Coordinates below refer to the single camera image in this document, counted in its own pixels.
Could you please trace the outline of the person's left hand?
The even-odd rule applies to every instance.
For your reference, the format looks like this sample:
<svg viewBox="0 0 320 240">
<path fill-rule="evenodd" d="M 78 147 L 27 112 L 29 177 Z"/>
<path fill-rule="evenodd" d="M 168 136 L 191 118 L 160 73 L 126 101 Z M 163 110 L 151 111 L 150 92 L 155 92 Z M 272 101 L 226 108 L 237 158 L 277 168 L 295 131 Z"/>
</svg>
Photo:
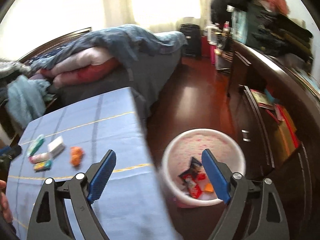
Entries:
<svg viewBox="0 0 320 240">
<path fill-rule="evenodd" d="M 12 220 L 13 220 L 12 212 L 10 210 L 8 199 L 5 195 L 5 193 L 3 192 L 3 190 L 6 188 L 6 186 L 7 186 L 6 182 L 3 180 L 0 180 L 1 212 L 2 212 L 4 219 L 8 223 L 12 223 Z"/>
</svg>

